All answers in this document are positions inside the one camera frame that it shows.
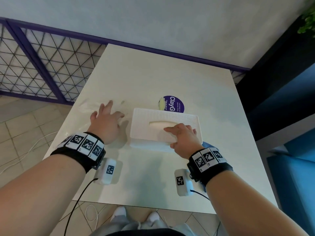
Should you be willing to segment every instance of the purple sticker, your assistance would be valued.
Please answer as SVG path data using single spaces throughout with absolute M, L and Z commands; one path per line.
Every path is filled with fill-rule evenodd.
M 171 112 L 179 112 L 183 113 L 184 112 L 184 104 L 183 102 L 174 97 L 174 96 L 164 96 L 165 100 L 165 111 L 171 111 Z

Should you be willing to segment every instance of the woven texture tissue box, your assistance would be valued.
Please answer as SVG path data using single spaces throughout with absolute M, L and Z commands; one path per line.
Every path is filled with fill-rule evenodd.
M 170 111 L 135 108 L 130 130 L 130 146 L 153 151 L 174 152 L 171 143 L 176 137 L 163 130 L 178 123 L 190 125 L 197 130 L 197 138 L 202 144 L 202 135 L 198 116 Z

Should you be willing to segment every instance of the person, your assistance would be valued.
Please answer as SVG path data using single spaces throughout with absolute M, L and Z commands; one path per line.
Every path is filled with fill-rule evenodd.
M 121 112 L 111 114 L 113 102 L 95 111 L 88 132 L 105 144 L 119 135 Z M 164 129 L 177 137 L 170 146 L 189 159 L 203 149 L 191 126 L 177 124 Z M 25 171 L 0 189 L 0 235 L 49 235 L 85 177 L 85 168 L 71 157 L 54 154 Z M 307 235 L 292 219 L 244 182 L 231 170 L 215 175 L 206 184 L 207 195 L 229 235 Z M 145 223 L 130 222 L 119 207 L 111 223 L 93 236 L 104 235 L 193 235 L 186 228 L 169 228 L 156 214 Z

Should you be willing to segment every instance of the white table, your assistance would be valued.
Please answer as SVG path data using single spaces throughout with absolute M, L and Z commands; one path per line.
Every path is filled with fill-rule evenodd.
M 174 171 L 187 168 L 187 160 L 128 145 L 133 109 L 158 109 L 166 95 L 179 98 L 185 113 L 198 115 L 203 140 L 216 146 L 238 175 L 276 205 L 230 71 L 126 47 L 108 45 L 45 157 L 67 135 L 86 131 L 90 114 L 112 99 L 112 111 L 125 114 L 119 139 L 105 147 L 106 157 L 118 160 L 115 184 L 93 183 L 81 200 L 215 213 L 200 195 L 178 196 Z M 94 174 L 89 171 L 74 199 Z

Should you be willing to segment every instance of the white shoe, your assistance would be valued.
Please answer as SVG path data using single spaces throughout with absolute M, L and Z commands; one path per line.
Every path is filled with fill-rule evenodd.
M 120 215 L 123 215 L 123 216 L 127 216 L 127 213 L 126 213 L 126 209 L 124 206 L 119 206 L 113 213 L 112 217 L 111 217 L 111 221 L 113 220 L 113 218 L 115 218 L 116 216 L 120 216 Z
M 160 216 L 156 211 L 154 211 L 151 214 L 149 214 L 147 221 L 150 221 L 153 223 L 156 220 L 160 220 Z

